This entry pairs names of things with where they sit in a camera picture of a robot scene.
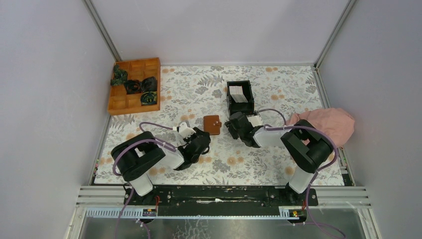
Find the brown leather card holder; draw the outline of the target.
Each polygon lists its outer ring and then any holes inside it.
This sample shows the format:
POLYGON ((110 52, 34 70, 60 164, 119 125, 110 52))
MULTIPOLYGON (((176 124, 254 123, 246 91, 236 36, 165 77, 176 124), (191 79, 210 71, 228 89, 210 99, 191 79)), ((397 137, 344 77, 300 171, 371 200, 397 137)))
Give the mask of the brown leather card holder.
POLYGON ((208 115, 203 117, 204 131, 210 135, 220 135, 222 123, 219 115, 208 115))

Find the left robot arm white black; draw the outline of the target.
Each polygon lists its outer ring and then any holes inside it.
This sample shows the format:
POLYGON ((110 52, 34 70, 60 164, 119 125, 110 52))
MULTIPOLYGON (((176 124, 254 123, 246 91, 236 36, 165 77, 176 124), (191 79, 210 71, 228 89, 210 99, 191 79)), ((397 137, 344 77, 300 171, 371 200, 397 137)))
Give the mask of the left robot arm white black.
POLYGON ((121 176, 135 191, 135 198, 144 205, 154 200, 153 184, 147 175, 156 164, 181 171, 198 162, 199 157, 209 152, 211 137, 208 132, 185 123, 172 128, 185 142, 175 147, 145 131, 127 140, 112 151, 113 174, 121 176))

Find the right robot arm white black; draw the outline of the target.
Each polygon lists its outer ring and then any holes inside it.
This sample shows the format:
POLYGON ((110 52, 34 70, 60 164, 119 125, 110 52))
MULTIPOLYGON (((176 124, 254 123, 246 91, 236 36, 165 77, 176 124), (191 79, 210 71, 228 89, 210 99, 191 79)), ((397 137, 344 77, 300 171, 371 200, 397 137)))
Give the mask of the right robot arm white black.
POLYGON ((236 112, 224 123, 233 139, 246 146, 285 147, 297 165, 285 192, 288 203, 298 205, 305 199, 305 190, 315 179, 321 165, 334 153, 335 143, 322 131, 301 119, 293 125, 271 127, 262 123, 260 115, 247 116, 236 112))

